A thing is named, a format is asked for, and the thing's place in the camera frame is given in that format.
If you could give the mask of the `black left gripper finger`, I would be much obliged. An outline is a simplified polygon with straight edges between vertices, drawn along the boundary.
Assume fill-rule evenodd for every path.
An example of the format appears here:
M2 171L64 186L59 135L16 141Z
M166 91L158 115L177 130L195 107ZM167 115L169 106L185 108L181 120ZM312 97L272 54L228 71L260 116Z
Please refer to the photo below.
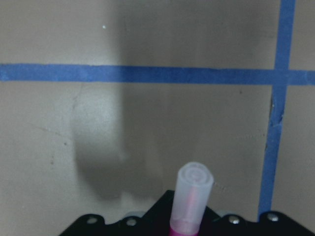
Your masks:
M115 223L106 224L97 214L85 214L71 223L62 236L167 236L169 227L162 222L151 222L144 217L127 216Z
M174 191L167 190L147 212L147 235L169 236ZM236 214L219 216L206 207L199 236L313 236L314 233L277 211L262 213L257 222Z

